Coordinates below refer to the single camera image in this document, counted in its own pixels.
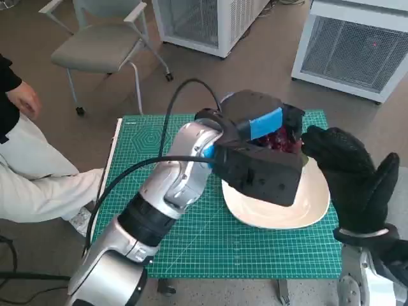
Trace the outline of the person's hand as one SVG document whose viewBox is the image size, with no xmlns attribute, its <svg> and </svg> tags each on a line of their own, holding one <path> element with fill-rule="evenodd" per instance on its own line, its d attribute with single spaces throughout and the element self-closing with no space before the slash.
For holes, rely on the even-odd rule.
<svg viewBox="0 0 408 306">
<path fill-rule="evenodd" d="M 35 90 L 26 82 L 6 92 L 8 99 L 27 117 L 37 119 L 41 112 L 41 101 Z"/>
</svg>

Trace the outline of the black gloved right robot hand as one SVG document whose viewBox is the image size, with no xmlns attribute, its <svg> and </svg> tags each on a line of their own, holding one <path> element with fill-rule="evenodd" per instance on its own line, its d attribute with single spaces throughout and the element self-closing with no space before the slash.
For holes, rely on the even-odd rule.
<svg viewBox="0 0 408 306">
<path fill-rule="evenodd" d="M 399 155 L 391 152 L 375 166 L 364 144 L 337 127 L 310 126 L 302 142 L 302 152 L 316 161 L 328 183 L 339 228 L 355 234 L 383 230 L 398 180 Z"/>
</svg>

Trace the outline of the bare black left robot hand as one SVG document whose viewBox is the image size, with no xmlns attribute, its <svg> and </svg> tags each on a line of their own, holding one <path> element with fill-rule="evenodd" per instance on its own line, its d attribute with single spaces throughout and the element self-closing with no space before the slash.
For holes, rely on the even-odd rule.
<svg viewBox="0 0 408 306">
<path fill-rule="evenodd" d="M 254 120 L 276 108 L 282 108 L 282 127 L 251 141 L 253 145 L 271 150 L 299 154 L 302 145 L 302 120 L 305 112 L 283 103 L 279 98 L 252 90 L 231 93 L 220 102 L 221 109 L 235 124 Z"/>
</svg>

